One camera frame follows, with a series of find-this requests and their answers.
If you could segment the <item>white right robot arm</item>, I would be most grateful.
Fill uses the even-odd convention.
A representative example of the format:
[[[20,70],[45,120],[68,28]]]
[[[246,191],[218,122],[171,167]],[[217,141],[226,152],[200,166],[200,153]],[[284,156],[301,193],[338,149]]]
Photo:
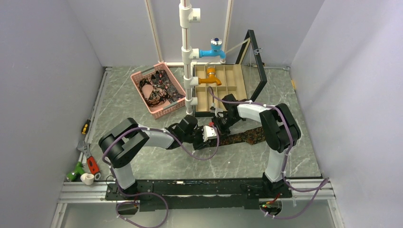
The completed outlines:
[[[226,111],[217,112],[212,122],[225,135],[230,133],[230,127],[243,119],[259,122],[262,126],[265,141],[274,151],[269,155],[265,169],[268,179],[262,183],[262,192],[267,197],[274,197],[280,191],[278,181],[285,177],[286,156],[290,149],[297,144],[301,137],[301,130],[285,103],[278,105],[261,104],[251,100],[238,101],[232,94],[221,100]]]

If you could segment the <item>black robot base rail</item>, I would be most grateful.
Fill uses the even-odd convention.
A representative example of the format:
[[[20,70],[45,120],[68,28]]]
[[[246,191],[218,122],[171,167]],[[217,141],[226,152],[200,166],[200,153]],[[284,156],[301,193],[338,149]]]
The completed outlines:
[[[266,200],[289,199],[292,192],[282,181],[260,178],[138,180],[134,190],[120,193],[115,183],[107,185],[107,201],[137,200],[141,212],[164,209],[243,208],[259,209]]]

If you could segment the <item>black orange key-pattern tie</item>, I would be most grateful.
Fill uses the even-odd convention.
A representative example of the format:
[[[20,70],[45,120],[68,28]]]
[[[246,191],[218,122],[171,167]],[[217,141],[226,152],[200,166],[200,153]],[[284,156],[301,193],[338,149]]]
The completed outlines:
[[[249,145],[255,145],[266,140],[262,127],[246,130],[242,133],[235,133],[231,135],[220,135],[219,146],[248,143]]]

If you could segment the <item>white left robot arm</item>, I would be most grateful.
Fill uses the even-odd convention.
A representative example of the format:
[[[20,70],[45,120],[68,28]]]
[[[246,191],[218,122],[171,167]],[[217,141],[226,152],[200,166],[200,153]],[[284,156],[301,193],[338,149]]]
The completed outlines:
[[[200,150],[210,144],[218,147],[220,137],[214,125],[199,126],[192,115],[166,128],[149,128],[133,118],[126,118],[100,138],[98,145],[103,152],[102,160],[117,182],[118,194],[129,200],[137,193],[138,182],[131,168],[131,161],[144,147],[159,147],[172,150],[192,144]]]

